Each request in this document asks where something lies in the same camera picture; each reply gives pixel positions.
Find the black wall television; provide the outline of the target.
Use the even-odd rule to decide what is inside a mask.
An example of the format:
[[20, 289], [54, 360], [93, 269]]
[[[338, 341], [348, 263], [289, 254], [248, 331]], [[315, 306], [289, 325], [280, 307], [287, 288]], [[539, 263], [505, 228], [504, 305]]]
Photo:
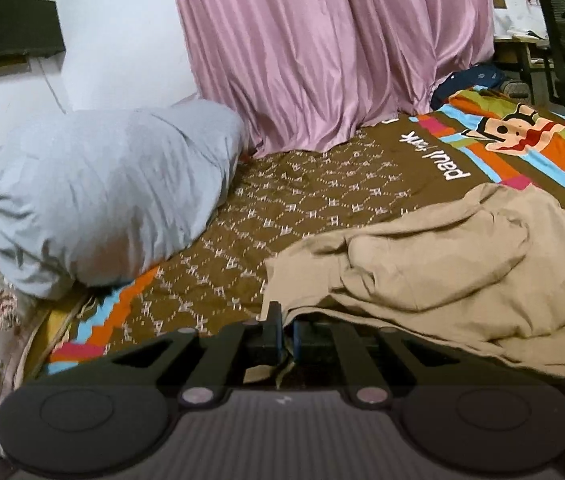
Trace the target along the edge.
[[0, 63], [65, 50], [54, 0], [0, 0]]

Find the pink satin curtain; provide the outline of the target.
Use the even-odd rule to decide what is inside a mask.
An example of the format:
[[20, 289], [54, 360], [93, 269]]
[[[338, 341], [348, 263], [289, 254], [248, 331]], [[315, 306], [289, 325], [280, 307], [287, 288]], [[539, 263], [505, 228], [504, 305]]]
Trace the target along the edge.
[[494, 51], [491, 0], [176, 0], [204, 99], [237, 112], [258, 156], [325, 151], [430, 108]]

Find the wooden desk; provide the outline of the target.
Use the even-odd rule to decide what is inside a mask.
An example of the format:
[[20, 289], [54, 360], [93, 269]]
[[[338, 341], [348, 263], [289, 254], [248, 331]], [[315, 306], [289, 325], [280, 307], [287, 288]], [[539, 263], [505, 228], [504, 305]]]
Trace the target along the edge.
[[529, 98], [547, 106], [555, 90], [553, 62], [547, 40], [536, 37], [496, 37], [493, 63], [529, 87]]

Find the grey slipper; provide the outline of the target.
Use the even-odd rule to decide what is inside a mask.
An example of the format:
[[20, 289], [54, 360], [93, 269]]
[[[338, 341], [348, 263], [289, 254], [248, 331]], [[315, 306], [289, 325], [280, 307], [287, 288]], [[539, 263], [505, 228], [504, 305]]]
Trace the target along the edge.
[[533, 102], [531, 87], [520, 79], [506, 79], [499, 84], [498, 90], [512, 101], [525, 104]]

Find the dark blue cloth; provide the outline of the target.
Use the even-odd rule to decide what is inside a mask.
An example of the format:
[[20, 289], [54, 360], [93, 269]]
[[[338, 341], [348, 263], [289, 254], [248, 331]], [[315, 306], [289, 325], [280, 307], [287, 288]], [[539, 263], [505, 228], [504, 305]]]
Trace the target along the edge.
[[432, 94], [430, 106], [438, 110], [456, 92], [480, 86], [493, 89], [506, 80], [506, 75], [493, 64], [476, 64], [449, 75]]

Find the brown cartoon print bedspread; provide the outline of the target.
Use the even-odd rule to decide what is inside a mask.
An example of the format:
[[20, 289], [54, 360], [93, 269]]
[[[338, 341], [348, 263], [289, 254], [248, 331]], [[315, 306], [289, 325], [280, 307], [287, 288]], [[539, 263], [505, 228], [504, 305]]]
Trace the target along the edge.
[[204, 336], [256, 318], [265, 261], [301, 238], [389, 221], [495, 182], [536, 185], [565, 209], [565, 115], [473, 87], [435, 112], [359, 130], [325, 153], [243, 162], [232, 192], [189, 248], [130, 284], [49, 320], [44, 374], [156, 336]]

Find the beige Champion hooded jacket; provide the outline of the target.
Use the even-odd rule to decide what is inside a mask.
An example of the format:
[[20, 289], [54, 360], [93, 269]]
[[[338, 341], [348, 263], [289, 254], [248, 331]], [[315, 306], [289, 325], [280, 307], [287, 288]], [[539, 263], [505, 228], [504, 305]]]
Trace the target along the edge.
[[565, 378], [565, 210], [481, 184], [395, 220], [303, 238], [265, 263], [285, 322], [322, 313]]

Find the grey bundled duvet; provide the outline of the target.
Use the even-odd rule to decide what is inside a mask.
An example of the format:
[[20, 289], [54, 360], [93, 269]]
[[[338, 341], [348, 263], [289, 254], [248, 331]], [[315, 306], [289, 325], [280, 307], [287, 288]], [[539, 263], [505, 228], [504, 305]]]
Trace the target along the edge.
[[206, 100], [13, 130], [0, 145], [0, 272], [40, 299], [133, 281], [206, 230], [245, 138], [233, 110]]

